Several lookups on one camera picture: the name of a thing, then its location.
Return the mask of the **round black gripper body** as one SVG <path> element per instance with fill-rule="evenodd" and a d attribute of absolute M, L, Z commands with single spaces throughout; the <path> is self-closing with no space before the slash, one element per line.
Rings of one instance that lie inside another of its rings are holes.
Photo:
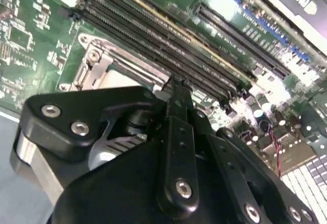
<path fill-rule="evenodd" d="M 203 139 L 144 143 L 73 181 L 53 223 L 238 223 Z"/>

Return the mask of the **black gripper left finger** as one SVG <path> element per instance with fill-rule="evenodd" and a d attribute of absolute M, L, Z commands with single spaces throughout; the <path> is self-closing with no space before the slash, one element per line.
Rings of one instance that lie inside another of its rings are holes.
<path fill-rule="evenodd" d="M 182 83 L 162 100 L 143 86 L 40 94 L 23 106 L 14 149 L 20 171 L 55 206 L 75 180 L 147 142 L 194 139 Z"/>

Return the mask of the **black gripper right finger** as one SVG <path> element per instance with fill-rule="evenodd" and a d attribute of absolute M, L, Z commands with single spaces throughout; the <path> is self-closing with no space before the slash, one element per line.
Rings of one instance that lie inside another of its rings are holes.
<path fill-rule="evenodd" d="M 318 223 L 315 213 L 231 130 L 214 131 L 182 84 L 200 163 L 201 223 Z"/>

